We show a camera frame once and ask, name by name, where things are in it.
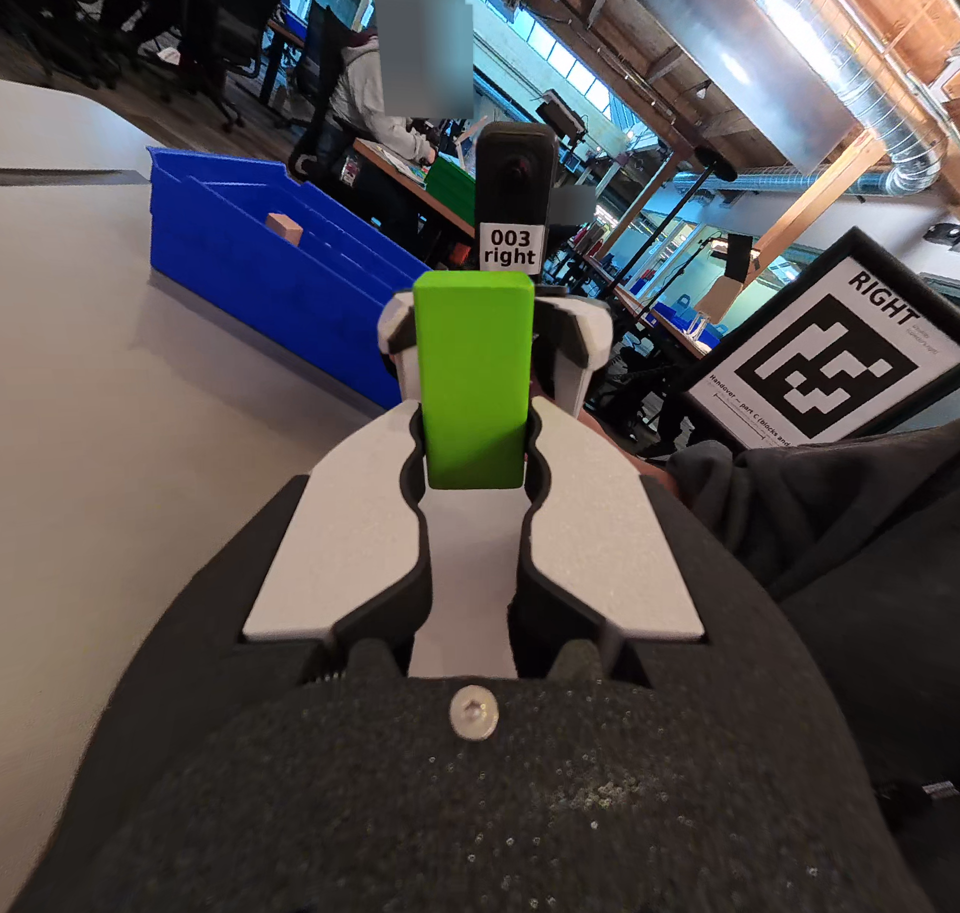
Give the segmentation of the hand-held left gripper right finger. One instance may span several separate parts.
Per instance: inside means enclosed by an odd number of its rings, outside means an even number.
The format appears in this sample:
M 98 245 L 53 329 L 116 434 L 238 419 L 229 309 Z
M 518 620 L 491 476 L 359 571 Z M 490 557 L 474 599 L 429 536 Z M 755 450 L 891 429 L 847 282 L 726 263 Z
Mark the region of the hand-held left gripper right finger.
M 548 643 L 696 643 L 705 628 L 642 483 L 616 447 L 531 402 L 518 614 Z

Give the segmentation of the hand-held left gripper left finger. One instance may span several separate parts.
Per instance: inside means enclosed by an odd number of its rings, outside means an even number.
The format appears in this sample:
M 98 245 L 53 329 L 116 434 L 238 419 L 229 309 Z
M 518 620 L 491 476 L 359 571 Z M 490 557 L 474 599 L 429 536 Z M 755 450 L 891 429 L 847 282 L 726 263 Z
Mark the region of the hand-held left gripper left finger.
M 433 587 L 419 403 L 401 403 L 311 470 L 243 627 L 250 642 L 410 641 Z

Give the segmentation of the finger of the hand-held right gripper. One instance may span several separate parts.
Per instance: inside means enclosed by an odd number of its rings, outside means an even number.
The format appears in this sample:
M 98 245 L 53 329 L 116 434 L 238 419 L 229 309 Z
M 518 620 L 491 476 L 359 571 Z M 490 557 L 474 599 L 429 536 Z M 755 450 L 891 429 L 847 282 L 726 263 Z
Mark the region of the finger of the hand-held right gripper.
M 417 347 L 414 294 L 398 291 L 377 321 L 378 349 L 388 372 L 398 382 L 402 401 L 423 399 Z
M 606 369 L 614 321 L 605 302 L 580 295 L 534 298 L 532 372 L 559 409 L 578 418 L 595 377 Z

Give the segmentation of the long green wooden block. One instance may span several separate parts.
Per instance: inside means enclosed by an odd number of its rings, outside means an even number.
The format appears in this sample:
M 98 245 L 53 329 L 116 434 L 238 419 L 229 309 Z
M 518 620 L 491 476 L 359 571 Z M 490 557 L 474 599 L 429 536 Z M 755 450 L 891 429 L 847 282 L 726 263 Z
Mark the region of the long green wooden block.
M 533 282 L 521 271 L 426 271 L 413 294 L 430 487 L 522 487 Z

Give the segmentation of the blue plastic bin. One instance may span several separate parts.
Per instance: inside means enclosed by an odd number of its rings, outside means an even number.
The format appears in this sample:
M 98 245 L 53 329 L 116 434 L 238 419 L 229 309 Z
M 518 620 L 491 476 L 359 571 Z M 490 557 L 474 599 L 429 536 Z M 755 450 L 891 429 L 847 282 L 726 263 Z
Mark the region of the blue plastic bin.
M 355 393 L 390 409 L 378 318 L 426 264 L 279 161 L 149 149 L 150 262 Z M 303 226 L 299 247 L 265 225 Z

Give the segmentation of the green box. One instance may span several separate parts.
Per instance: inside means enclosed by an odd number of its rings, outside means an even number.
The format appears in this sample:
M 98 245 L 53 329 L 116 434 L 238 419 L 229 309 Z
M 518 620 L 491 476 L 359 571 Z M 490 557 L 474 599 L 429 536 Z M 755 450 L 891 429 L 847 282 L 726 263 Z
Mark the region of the green box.
M 474 225 L 475 178 L 458 161 L 439 152 L 425 173 L 424 188 L 462 221 Z

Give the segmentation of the wooden table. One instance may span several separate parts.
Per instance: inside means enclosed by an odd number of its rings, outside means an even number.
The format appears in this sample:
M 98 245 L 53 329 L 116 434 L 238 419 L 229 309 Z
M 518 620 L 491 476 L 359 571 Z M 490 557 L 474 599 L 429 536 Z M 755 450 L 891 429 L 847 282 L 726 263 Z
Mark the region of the wooden table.
M 353 142 L 353 148 L 361 157 L 373 164 L 386 177 L 405 188 L 427 210 L 436 213 L 445 222 L 458 230 L 461 235 L 465 236 L 466 239 L 474 239 L 474 226 L 450 209 L 444 202 L 434 197 L 425 186 L 418 184 L 409 171 L 399 168 L 389 157 L 385 157 L 380 145 L 357 138 Z

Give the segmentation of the printed marker board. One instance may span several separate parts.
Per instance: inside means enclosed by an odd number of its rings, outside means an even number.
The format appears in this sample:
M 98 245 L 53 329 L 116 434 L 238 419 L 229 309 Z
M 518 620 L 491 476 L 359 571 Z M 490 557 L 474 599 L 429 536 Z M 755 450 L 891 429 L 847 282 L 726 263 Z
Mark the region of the printed marker board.
M 958 307 L 857 227 L 727 335 L 679 399 L 734 451 L 891 431 L 958 388 Z

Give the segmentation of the silver ventilation duct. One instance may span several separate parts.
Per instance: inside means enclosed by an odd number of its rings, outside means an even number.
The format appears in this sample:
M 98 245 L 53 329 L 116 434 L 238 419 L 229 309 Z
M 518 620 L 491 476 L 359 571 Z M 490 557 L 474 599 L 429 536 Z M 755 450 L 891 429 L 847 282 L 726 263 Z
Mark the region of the silver ventilation duct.
M 849 0 L 752 0 L 854 120 L 882 143 L 890 169 L 878 195 L 932 187 L 947 164 L 949 133 L 918 98 Z

